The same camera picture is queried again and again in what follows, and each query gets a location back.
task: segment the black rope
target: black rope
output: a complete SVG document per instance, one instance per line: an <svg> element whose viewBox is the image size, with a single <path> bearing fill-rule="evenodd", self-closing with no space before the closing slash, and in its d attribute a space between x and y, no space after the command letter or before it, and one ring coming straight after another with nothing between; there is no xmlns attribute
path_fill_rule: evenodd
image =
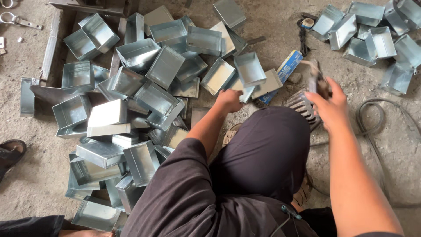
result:
<svg viewBox="0 0 421 237"><path fill-rule="evenodd" d="M306 29L301 26L301 23L304 19L300 19L297 21L298 28L300 28L300 32L298 33L298 36L300 37L301 42L301 48L300 52L303 57L307 56L311 49L306 45Z"/></svg>
<svg viewBox="0 0 421 237"><path fill-rule="evenodd" d="M394 208L419 208L421 207L421 202L419 203L400 203L400 202L390 202L390 196L389 196L389 191L387 190L387 186L386 186L386 168L384 166L384 163L382 162L382 160L380 159L380 151L378 150L376 143L374 142L374 139L370 136L370 133L377 131L380 127L381 124L384 120L384 111L381 108L381 106L375 102L388 102L391 103L392 105L394 105L395 107L397 107L402 115L405 117L406 122L408 124L409 130L411 132L413 132L416 136L416 139L421 142L421 133L415 123L415 121L411 118L411 116L408 114L408 112L406 112L406 110L404 108L402 108L399 104L391 101L391 100L387 100L387 99L381 99L381 98L373 98L373 99L368 99L366 101L364 101L363 103L361 103L358 106L357 112L356 112L356 118L357 118L357 124L359 129L361 130L361 133L356 134L355 136L360 137L363 136L366 138L370 148L372 151L374 151L374 157L376 158L376 163L377 163L377 167L378 170L380 172L380 187L383 190L384 195L386 196L386 198L389 200L389 203L392 207ZM378 120L378 123L370 130L367 130L365 125L362 122L362 111L365 107L367 106L375 106L379 113L380 113L380 118ZM321 142L321 143L317 143L317 144L311 144L310 146L317 146L317 145L323 145L323 144L327 144L329 143L329 141L325 141L325 142ZM328 197L330 197L329 193L326 193L322 190L320 190L318 187L314 186L314 184L309 180L310 185L319 193L326 195Z"/></svg>

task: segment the dusty floor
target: dusty floor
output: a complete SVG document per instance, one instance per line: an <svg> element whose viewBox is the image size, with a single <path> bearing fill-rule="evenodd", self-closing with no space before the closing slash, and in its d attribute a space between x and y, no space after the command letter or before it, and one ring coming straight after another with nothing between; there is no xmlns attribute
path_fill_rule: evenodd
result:
<svg viewBox="0 0 421 237"><path fill-rule="evenodd" d="M362 0L377 5L383 5L387 0ZM188 14L193 22L203 28L210 28L219 22L212 11L214 0L193 0L190 9L184 7L184 0L154 0L141 1L139 13L149 11L165 4L174 19ZM300 12L313 14L320 12L328 3L345 10L350 1L339 0L237 0L245 15L246 24L236 30L246 40L259 36L266 36L267 40L249 47L248 51L256 51L260 63L265 71L277 69L285 57L294 50L299 49L298 29L296 21ZM39 77L43 62L44 51L48 40L51 18L55 8L47 0L19 1L19 4L10 11L27 20L44 25L43 30L13 25L0 25L0 35L6 38L7 54L0 57L0 141L8 139L22 139L28 145L28 152L24 158L8 172L0 184L0 220L18 219L27 216L43 216L52 214L65 214L71 219L79 202L64 196L68 180L68 153L75 149L77 140L64 140L55 137L57 125L54 117L37 116L36 118L19 117L19 95L21 77ZM421 32L415 32L413 37L421 39ZM350 115L353 127L357 132L355 123L355 110L367 98L380 97L398 102L412 115L418 126L421 127L421 74L414 76L404 97L396 97L378 89L381 77L386 69L387 62L380 62L373 68L361 66L342 58L342 51L331 51L329 44L325 44L307 36L308 45L313 49L307 59L318 59L325 75L336 79L349 97ZM307 78L309 72L299 66L296 72L301 72ZM294 89L288 91L283 87L271 105L282 105L286 98L296 91L305 88L305 80L293 85ZM200 99L190 100L191 105L210 107L215 98L206 90L200 89ZM381 158L388 169L390 176L389 190L394 202L413 203L421 200L421 145L408 135L408 128L400 112L381 103L385 109L385 121L382 130L373 135L380 148ZM224 130L232 124L242 122L257 108L249 104L240 112L229 115L224 124ZM378 117L375 109L368 109L365 114L367 124L375 124ZM313 142L326 139L326 133L318 129L313 135ZM359 139L364 158L375 176L376 163L372 151L366 141ZM313 176L316 185L322 190L329 189L329 163L328 147L312 148L308 160L308 170ZM312 192L308 207L324 207L330 205L329 198ZM421 209L395 209L401 221L406 236L421 235Z"/></svg>

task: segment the hand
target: hand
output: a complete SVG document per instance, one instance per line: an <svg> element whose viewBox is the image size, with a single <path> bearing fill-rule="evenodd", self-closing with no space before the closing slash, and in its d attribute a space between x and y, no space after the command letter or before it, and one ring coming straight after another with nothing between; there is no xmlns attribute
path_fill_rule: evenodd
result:
<svg viewBox="0 0 421 237"><path fill-rule="evenodd" d="M221 90L218 97L216 98L214 106L218 106L223 111L228 113L235 113L243 107L243 103L240 103L240 96L242 91L236 91L232 89Z"/></svg>
<svg viewBox="0 0 421 237"><path fill-rule="evenodd" d="M334 130L350 128L348 118L348 103L342 88L330 77L326 77L332 88L332 98L323 99L319 94L306 92L306 97L314 103L314 109L324 122L325 129L331 133Z"/></svg>

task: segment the brown sandal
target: brown sandal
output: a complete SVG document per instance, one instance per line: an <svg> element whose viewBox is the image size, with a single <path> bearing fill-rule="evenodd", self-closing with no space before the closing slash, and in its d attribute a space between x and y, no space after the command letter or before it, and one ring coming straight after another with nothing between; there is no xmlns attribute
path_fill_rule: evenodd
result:
<svg viewBox="0 0 421 237"><path fill-rule="evenodd" d="M22 159L27 148L25 142L17 139L0 144L0 182L6 172Z"/></svg>
<svg viewBox="0 0 421 237"><path fill-rule="evenodd" d="M309 174L304 175L303 183L301 184L300 190L293 196L293 202L296 202L298 206L302 206L310 198L310 192L313 189L311 185L313 178Z"/></svg>
<svg viewBox="0 0 421 237"><path fill-rule="evenodd" d="M222 142L222 148L224 148L231 140L232 138L237 134L238 129L240 129L242 123L240 124L234 124L232 127L228 129L228 131L225 133L224 140Z"/></svg>

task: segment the rock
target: rock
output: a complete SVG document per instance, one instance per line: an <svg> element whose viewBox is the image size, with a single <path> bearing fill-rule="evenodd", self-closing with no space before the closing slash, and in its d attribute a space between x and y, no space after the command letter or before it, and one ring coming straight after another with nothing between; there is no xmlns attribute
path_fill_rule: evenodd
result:
<svg viewBox="0 0 421 237"><path fill-rule="evenodd" d="M297 84L301 80L301 73L291 73L287 81Z"/></svg>

